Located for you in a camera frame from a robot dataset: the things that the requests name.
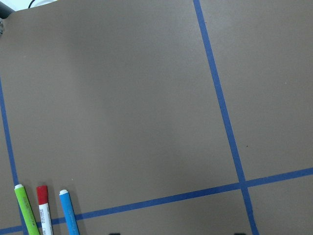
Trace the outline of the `blue highlighter pen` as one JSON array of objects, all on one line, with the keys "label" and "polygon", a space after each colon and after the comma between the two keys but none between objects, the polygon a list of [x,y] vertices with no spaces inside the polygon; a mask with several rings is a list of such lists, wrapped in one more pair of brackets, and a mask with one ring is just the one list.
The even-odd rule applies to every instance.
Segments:
[{"label": "blue highlighter pen", "polygon": [[69,234],[80,235],[69,192],[62,189],[59,192],[59,197]]}]

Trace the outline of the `green highlighter pen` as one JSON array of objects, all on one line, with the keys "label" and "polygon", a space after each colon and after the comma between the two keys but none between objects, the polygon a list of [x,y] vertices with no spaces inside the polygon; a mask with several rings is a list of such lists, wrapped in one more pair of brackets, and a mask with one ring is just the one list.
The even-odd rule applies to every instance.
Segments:
[{"label": "green highlighter pen", "polygon": [[14,186],[14,192],[22,212],[22,216],[28,231],[29,235],[40,235],[37,223],[29,203],[29,199],[25,190],[25,187],[22,184]]}]

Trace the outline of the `red white marker pen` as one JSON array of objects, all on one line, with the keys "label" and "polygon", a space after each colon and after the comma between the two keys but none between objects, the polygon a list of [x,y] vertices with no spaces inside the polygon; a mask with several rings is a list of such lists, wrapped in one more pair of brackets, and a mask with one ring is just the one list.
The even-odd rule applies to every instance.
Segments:
[{"label": "red white marker pen", "polygon": [[53,235],[53,228],[52,228],[49,203],[48,203],[47,185],[36,187],[36,193],[37,193],[39,213],[40,213],[43,234]]}]

